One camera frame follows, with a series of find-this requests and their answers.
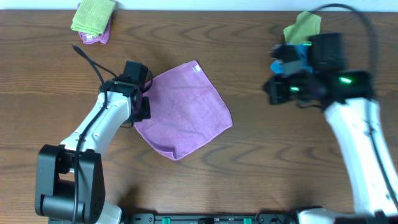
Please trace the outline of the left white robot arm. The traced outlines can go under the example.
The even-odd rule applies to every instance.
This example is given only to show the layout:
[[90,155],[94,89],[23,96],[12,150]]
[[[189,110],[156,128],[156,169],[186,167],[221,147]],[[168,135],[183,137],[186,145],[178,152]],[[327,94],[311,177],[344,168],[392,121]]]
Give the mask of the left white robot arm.
[[120,223],[122,210],[105,201],[102,158],[123,123],[150,118],[144,86],[108,80],[93,109],[58,146],[37,156],[36,214],[49,223]]

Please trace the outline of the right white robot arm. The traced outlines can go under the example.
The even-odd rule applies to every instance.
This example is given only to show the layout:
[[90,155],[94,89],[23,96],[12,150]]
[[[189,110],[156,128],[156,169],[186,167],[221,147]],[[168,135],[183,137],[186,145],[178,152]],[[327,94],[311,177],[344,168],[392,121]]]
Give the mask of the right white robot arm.
[[397,173],[366,71],[274,75],[263,86],[272,105],[315,101],[340,146],[353,193],[353,213],[300,208],[291,223],[397,223]]

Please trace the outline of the pink microfiber cloth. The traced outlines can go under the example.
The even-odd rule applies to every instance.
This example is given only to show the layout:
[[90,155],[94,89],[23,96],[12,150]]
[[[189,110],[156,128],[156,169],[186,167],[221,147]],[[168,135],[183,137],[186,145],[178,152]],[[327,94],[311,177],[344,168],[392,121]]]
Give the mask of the pink microfiber cloth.
[[186,157],[233,126],[226,103],[196,60],[156,76],[149,87],[151,117],[134,127],[170,160]]

